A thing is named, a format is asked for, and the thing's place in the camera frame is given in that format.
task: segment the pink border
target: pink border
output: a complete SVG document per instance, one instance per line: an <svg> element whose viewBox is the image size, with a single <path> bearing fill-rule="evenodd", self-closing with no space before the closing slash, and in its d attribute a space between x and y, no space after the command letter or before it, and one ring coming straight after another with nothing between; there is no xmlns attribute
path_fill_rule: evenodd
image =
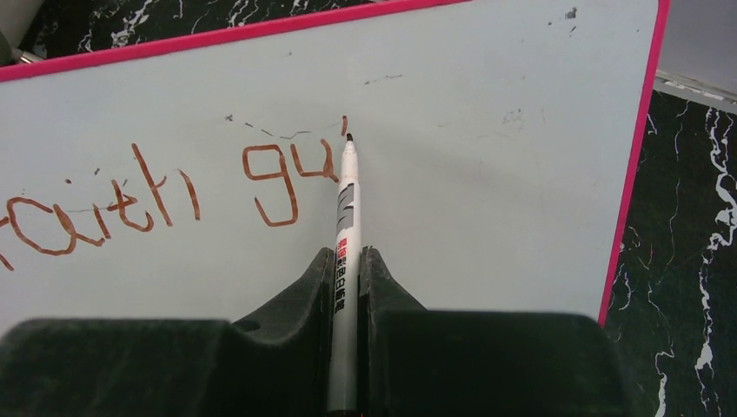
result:
<svg viewBox="0 0 737 417"><path fill-rule="evenodd" d="M462 3L464 1L468 0L391 0L382 3L371 3L347 7L344 9L310 13L298 17L287 17L268 22L253 23L242 26L241 28L213 30L211 32L197 35L142 43L125 48L100 50L87 54L66 56L30 65L14 65L11 67L0 68L0 83L20 78L43 76L57 72L95 67L108 63L119 63L130 59L141 59L149 56L170 54L180 50L191 50L219 43L234 42L254 37L284 33L291 30L303 30L326 24L377 17L402 11L417 10L444 4ZM650 55L647 59L647 69L645 71L645 81L642 84L640 109L634 126L634 138L632 141L632 149L629 154L627 177L625 178L624 189L622 191L620 213L617 219L617 227L614 232L614 244L612 246L612 254L609 258L607 279L604 283L604 294L601 298L599 324L602 326L607 319L608 305L611 300L612 285L614 284L614 274L617 262L619 261L619 246L622 235L624 234L627 212L632 198L634 175L637 170L637 162L640 158L642 136L645 133L645 121L647 119L647 111L649 110L650 98L653 94L655 71L657 70L658 59L661 54L661 45L666 31L667 12L669 8L670 0L658 0L658 15L655 18L653 40L650 43Z"/></svg>
<svg viewBox="0 0 737 417"><path fill-rule="evenodd" d="M267 22L247 24L233 29L212 30L196 35L173 37L162 41L141 43L138 45L116 48L113 50L99 50L87 54L65 56L49 59L40 63L13 65L0 68L0 83L3 81L17 80L19 78L30 78L33 76L44 76L57 72L79 70L81 68L96 67L107 63L119 63L130 59L140 59L149 56L170 54L180 50L191 50L204 46L217 45L251 39L254 37L275 35L323 26L326 24L347 22L350 20L365 19L398 13L408 10L425 9L428 7L441 6L452 3L462 3L469 0L391 0L381 3L362 4L360 6L346 7L309 13L296 17L285 17Z"/></svg>
<svg viewBox="0 0 737 417"><path fill-rule="evenodd" d="M658 0L658 16L655 18L653 29L653 41L650 43L650 56L647 59L645 69L645 81L642 84L642 96L640 97L640 110L637 113L637 122L634 125L634 137L632 149L629 152L629 164L627 166L627 177L624 180L624 190L620 203L620 215L617 219L617 229L614 232L614 244L612 255L609 257L609 270L607 280L604 282L604 295L601 297L599 308L599 324L603 327L607 321L609 301L612 299L612 285L616 274L617 263L620 258L620 243L624 235L624 227L627 222L629 203L632 200L632 187L634 186L634 175L637 172L637 162L640 160L640 148L642 148L642 137L645 134L645 121L647 111L650 109L650 98L653 96L653 85L655 84L655 71L658 69L658 60L661 57L661 46L666 33L667 13L670 8L670 0Z"/></svg>

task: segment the white board surface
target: white board surface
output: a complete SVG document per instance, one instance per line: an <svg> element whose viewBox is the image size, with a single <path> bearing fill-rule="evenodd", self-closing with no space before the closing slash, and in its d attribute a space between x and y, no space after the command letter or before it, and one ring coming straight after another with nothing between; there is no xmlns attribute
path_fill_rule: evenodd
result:
<svg viewBox="0 0 737 417"><path fill-rule="evenodd" d="M334 244L336 184L300 176L289 146L321 170L324 138L337 172L342 115L361 158L363 243L422 304L596 318L657 9L474 0L0 83L0 198L57 204L100 239L94 203L110 234L44 255L3 225L15 270L0 265L0 331L38 316L233 320L259 307ZM154 183L166 175L171 227L133 144ZM256 208L293 214L283 178L244 173L244 149L262 145L284 155L293 224L269 227ZM249 152L249 167L278 172L278 152ZM112 180L150 231L105 209ZM31 242L68 247L56 215L12 208Z"/></svg>

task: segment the whiteboard marker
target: whiteboard marker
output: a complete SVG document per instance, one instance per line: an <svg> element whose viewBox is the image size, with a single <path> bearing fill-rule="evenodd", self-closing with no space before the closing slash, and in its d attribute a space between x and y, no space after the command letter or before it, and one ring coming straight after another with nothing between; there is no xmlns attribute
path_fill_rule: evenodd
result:
<svg viewBox="0 0 737 417"><path fill-rule="evenodd" d="M358 343L358 263L361 258L361 192L358 155L353 136L346 136L338 185L335 239L333 342L328 370L328 416L360 415L356 411Z"/></svg>

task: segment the white marker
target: white marker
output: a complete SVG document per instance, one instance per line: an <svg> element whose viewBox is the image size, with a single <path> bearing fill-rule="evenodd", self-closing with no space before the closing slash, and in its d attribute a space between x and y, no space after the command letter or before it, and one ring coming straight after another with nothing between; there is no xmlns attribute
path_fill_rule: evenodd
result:
<svg viewBox="0 0 737 417"><path fill-rule="evenodd" d="M361 189L353 136L346 136L338 185L335 239L333 345L328 371L328 415L356 412L358 344L358 261L361 258Z"/></svg>

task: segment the marble floor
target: marble floor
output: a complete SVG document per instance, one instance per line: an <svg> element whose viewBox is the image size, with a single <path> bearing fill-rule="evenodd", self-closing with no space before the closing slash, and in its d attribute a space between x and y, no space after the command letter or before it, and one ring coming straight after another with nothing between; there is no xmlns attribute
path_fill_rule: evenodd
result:
<svg viewBox="0 0 737 417"><path fill-rule="evenodd" d="M66 56L359 3L47 0L23 47ZM650 103L605 326L641 415L737 415L735 120L657 91Z"/></svg>

